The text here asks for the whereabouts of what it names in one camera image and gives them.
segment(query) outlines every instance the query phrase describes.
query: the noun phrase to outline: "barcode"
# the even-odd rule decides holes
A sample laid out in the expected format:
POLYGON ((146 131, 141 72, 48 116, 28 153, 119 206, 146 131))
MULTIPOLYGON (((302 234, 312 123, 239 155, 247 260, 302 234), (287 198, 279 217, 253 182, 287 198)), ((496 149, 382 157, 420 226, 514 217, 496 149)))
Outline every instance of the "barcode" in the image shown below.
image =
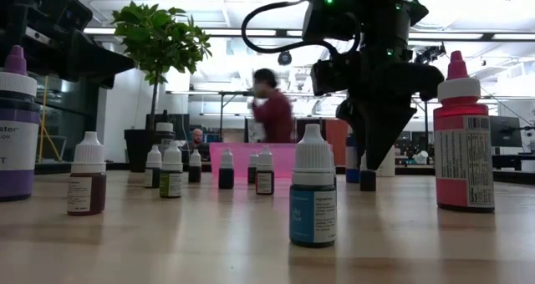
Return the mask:
POLYGON ((489 118, 487 117, 468 117, 468 129, 490 129, 489 118))

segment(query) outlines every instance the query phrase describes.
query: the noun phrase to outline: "person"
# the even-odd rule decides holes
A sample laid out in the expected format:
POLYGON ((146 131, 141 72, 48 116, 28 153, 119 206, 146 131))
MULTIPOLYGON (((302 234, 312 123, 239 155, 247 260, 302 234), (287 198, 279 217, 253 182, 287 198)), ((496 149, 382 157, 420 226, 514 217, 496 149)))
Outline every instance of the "person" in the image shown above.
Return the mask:
POLYGON ((199 150, 199 154, 201 155, 201 158, 203 158, 204 160, 209 160, 210 151, 208 149, 208 144, 202 141, 202 130, 194 129, 192 137, 193 139, 191 140, 190 143, 182 146, 182 151, 189 150, 193 152, 193 150, 199 150))
POLYGON ((267 68, 257 70, 254 75, 254 119, 263 125, 265 143, 292 143, 292 105, 288 98, 277 89, 275 73, 267 68), (263 105, 257 99, 266 99, 263 105))

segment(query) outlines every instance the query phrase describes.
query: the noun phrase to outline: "dark hair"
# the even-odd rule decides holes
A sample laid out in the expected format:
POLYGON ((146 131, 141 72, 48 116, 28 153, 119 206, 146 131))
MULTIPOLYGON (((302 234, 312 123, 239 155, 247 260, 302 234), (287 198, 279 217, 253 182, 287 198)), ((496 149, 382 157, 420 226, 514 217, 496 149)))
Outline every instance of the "dark hair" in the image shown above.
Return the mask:
POLYGON ((278 86, 277 77, 275 77, 275 73, 268 69, 268 68, 261 68, 257 70, 254 75, 255 81, 265 81, 267 84, 269 84, 270 87, 276 88, 278 86))

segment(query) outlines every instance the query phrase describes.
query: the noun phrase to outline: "brown bottle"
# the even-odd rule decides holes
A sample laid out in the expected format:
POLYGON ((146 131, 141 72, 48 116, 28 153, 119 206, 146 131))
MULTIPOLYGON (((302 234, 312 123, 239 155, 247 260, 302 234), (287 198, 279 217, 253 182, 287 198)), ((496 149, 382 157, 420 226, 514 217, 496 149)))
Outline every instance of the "brown bottle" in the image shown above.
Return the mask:
POLYGON ((67 214, 89 216, 104 210, 106 201, 106 163, 104 146, 95 132, 85 132, 76 145, 67 191, 67 214))

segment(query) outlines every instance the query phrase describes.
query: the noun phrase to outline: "monitor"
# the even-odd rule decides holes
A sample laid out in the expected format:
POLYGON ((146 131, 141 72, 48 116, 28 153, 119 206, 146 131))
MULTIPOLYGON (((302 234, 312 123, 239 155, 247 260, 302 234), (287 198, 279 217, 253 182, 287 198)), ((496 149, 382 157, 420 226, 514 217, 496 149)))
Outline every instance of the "monitor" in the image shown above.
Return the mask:
POLYGON ((490 117, 492 147, 522 147, 520 120, 517 117, 490 117))

